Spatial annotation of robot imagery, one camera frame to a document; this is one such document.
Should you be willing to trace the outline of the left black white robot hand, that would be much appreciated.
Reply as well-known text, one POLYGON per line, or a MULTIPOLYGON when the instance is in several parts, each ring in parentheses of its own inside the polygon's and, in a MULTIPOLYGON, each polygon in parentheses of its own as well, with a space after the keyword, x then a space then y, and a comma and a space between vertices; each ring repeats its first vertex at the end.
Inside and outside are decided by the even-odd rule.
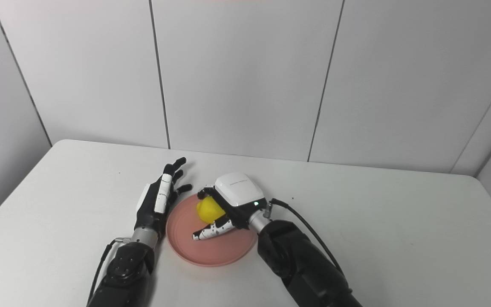
POLYGON ((166 221, 170 208, 178 197, 191 191, 190 183, 176 187, 176 182, 184 175, 181 169, 187 159, 181 157, 172 164, 167 164, 157 181, 146 185, 139 200, 134 229, 154 231, 158 237, 165 235, 166 221))

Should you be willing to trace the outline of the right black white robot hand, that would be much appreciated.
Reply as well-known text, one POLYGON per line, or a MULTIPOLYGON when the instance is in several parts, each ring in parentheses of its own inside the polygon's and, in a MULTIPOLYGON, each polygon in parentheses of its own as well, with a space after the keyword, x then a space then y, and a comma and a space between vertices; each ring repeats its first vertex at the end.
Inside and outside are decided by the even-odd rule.
POLYGON ((268 201, 263 191, 245 173, 222 175, 213 186, 206 186, 197 193, 199 200, 208 197, 222 208, 224 215, 193 232, 195 241, 209 240, 234 229, 249 229, 259 235, 271 222, 265 217, 268 201))

